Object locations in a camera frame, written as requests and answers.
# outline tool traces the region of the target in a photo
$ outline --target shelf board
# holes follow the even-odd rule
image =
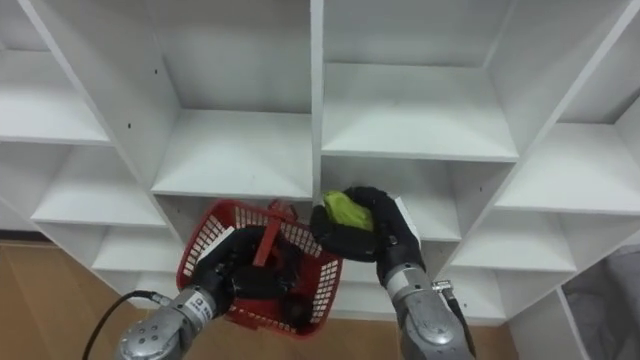
[[[108,145],[49,52],[0,51],[0,141]]]
[[[110,147],[75,147],[31,219],[46,223],[166,226]]]
[[[558,219],[536,212],[489,214],[451,264],[503,270],[576,271]]]
[[[496,326],[507,320],[493,271],[452,269],[442,278],[453,282],[454,294],[469,324]],[[351,283],[341,278],[331,317],[393,321],[396,312],[377,280]]]
[[[640,168],[613,125],[557,124],[496,207],[640,215]]]
[[[493,271],[449,268],[441,278],[451,280],[462,313],[470,324],[497,326],[507,320]]]
[[[114,227],[105,236],[95,270],[148,271],[175,274],[183,246],[166,229]]]
[[[309,115],[185,110],[152,191],[311,198]]]
[[[515,162],[482,69],[327,64],[323,154]]]
[[[399,196],[421,240],[460,241],[446,164],[439,161],[325,157],[323,190],[367,184]]]

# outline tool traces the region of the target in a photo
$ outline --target green cloth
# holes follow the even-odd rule
[[[356,204],[344,193],[340,191],[325,193],[324,206],[333,222],[373,231],[371,211]]]

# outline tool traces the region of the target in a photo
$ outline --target white shelving unit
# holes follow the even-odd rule
[[[0,205],[116,291],[173,295],[215,199],[308,219],[373,185],[469,322],[502,324],[640,230],[639,9],[0,0]],[[371,264],[333,316],[394,319]]]

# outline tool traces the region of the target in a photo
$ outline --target red basket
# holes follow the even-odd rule
[[[256,266],[264,266],[276,234],[281,231],[287,241],[304,252],[299,280],[291,292],[313,298],[311,326],[296,329],[285,324],[282,321],[278,300],[236,299],[226,316],[228,320],[249,329],[263,327],[299,339],[312,336],[320,330],[329,315],[338,290],[342,260],[322,251],[313,241],[308,226],[297,223],[296,220],[297,215],[293,208],[279,201],[271,203],[268,209],[234,200],[216,202],[205,213],[182,255],[176,277],[178,288],[182,289],[190,283],[200,253],[228,227],[239,229],[247,225],[266,226],[253,262]]]

